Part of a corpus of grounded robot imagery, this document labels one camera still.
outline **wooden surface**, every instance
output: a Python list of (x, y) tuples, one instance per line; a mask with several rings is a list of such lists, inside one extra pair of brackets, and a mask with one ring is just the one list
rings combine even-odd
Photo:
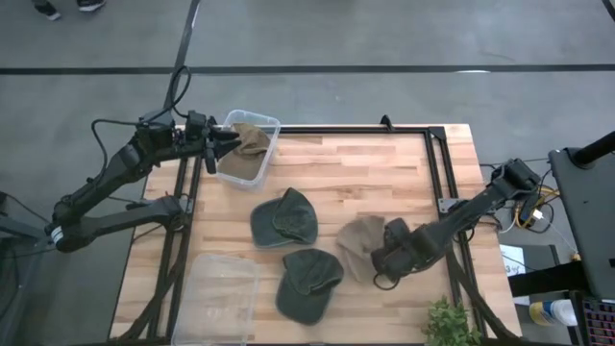
[[(467, 125), (446, 128), (459, 194), (471, 198), (483, 188), (483, 182), (470, 128)], [(339, 255), (335, 246), (337, 231), (357, 216), (383, 215), (387, 220), (403, 217), (411, 229), (436, 220), (423, 137), (304, 135), (281, 136), (278, 143), (261, 193), (231, 189), (203, 173), (188, 262), (201, 254), (222, 254), (252, 259), (260, 265), (251, 342), (425, 341), (421, 328), (427, 321), (430, 302), (442, 295), (450, 296), (444, 260), (426, 272), (402, 279), (392, 291), (359, 284), (347, 274), (335, 289), (323, 320), (316, 326), (305, 327), (284, 318), (274, 304), (283, 274), (282, 257), (301, 247), (257, 250), (249, 224), (255, 206), (282, 196), (289, 186), (302, 191), (316, 209), (319, 236), (315, 247), (335, 255)], [(435, 148), (439, 158), (439, 148), (437, 145)], [(146, 198), (172, 192), (177, 165), (176, 161), (166, 163), (150, 175)], [(439, 172), (446, 194), (441, 165)], [(137, 234), (147, 228), (142, 227)], [(158, 274), (162, 239), (163, 230), (160, 230), (133, 246), (111, 335), (123, 333), (150, 299)], [(504, 323), (520, 334), (494, 230), (478, 228), (471, 251), (481, 294)]]

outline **gray concrete floor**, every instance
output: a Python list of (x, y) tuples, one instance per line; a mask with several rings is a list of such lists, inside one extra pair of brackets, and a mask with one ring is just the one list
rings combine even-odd
[[(189, 2), (109, 1), (92, 16), (58, 0), (64, 18), (49, 23), (27, 0), (0, 0), (0, 12), (11, 14), (0, 22), (0, 67), (171, 66)], [(615, 23), (599, 0), (214, 0), (202, 4), (194, 30), (189, 65), (615, 62)], [(0, 76), (0, 190), (50, 210), (100, 169), (91, 120), (135, 120), (161, 106), (167, 83), (168, 76)], [(500, 162), (546, 157), (611, 131), (614, 89), (615, 73), (600, 72), (195, 76), (180, 108), (218, 120), (245, 109), (285, 124), (375, 123), (383, 114), (396, 123), (469, 123), (480, 160)], [(101, 127), (110, 152), (131, 132)], [(117, 195), (138, 198), (142, 187)], [(94, 212), (120, 207), (108, 202)], [(572, 240), (556, 209), (556, 227)], [(43, 255), (17, 344), (105, 339), (129, 238), (127, 231), (71, 255)], [(501, 242), (555, 244), (563, 260), (571, 253), (553, 232), (513, 230)], [(561, 331), (525, 322), (524, 333), (567, 342)]]

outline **beige cloth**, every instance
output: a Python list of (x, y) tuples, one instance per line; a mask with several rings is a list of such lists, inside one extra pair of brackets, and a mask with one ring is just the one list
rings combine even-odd
[(257, 177), (271, 140), (260, 128), (246, 123), (233, 124), (241, 144), (218, 163), (218, 172), (252, 181)]
[(382, 247), (384, 218), (366, 216), (353, 220), (337, 234), (337, 245), (342, 249), (342, 259), (360, 283), (371, 283), (376, 276), (371, 252)]

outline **person's shoe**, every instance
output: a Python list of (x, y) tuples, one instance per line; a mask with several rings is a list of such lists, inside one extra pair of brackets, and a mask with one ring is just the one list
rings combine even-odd
[(81, 12), (94, 12), (103, 6), (107, 0), (77, 0), (79, 11)]
[(51, 5), (50, 2), (47, 2), (45, 5), (36, 5), (35, 9), (41, 14), (44, 14), (47, 19), (54, 21), (60, 19), (62, 15), (56, 10), (56, 8)]

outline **plastic bin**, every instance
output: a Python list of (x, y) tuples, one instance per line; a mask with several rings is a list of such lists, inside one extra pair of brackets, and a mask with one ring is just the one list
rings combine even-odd
[(201, 255), (192, 263), (171, 342), (175, 346), (245, 345), (253, 329), (258, 265)]
[(234, 123), (241, 123), (241, 122), (260, 127), (269, 136), (269, 139), (271, 139), (271, 143), (269, 144), (269, 148), (267, 149), (265, 158), (262, 161), (260, 170), (258, 171), (258, 174), (254, 178), (254, 180), (251, 180), (251, 181), (247, 181), (244, 179), (226, 175), (220, 172), (217, 173), (217, 177), (223, 183), (230, 185), (232, 187), (235, 187), (241, 190), (256, 192), (256, 191), (261, 190), (265, 184), (269, 162), (273, 158), (273, 153), (276, 149), (276, 143), (278, 141), (278, 134), (280, 133), (280, 127), (282, 125), (280, 124), (280, 121), (278, 119), (271, 117), (271, 116), (256, 114), (250, 111), (235, 110), (229, 113), (229, 115), (227, 116), (227, 119), (224, 121), (224, 124), (222, 125), (222, 128), (229, 130), (233, 127)]

